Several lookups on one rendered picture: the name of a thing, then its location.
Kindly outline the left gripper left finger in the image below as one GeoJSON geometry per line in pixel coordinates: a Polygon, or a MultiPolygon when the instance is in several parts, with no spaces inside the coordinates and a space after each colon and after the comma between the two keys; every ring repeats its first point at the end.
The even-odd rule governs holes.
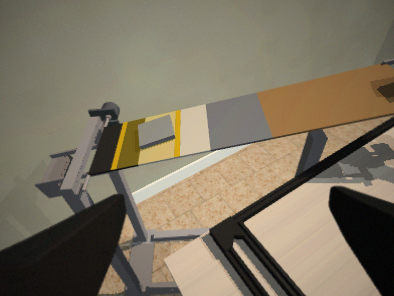
{"type": "Polygon", "coordinates": [[[126,218],[113,194],[0,251],[0,296],[98,296],[126,218]]]}

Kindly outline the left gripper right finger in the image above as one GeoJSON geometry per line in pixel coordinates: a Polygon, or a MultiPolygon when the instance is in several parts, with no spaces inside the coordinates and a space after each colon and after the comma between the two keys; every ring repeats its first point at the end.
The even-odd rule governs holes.
{"type": "Polygon", "coordinates": [[[381,296],[394,296],[394,203],[332,186],[328,205],[345,241],[381,296]]]}

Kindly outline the grey plate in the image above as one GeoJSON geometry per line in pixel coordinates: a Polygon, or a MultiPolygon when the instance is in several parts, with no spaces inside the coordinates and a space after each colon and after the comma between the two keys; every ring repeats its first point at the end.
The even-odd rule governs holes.
{"type": "Polygon", "coordinates": [[[170,115],[139,124],[138,135],[140,149],[175,139],[170,115]]]}

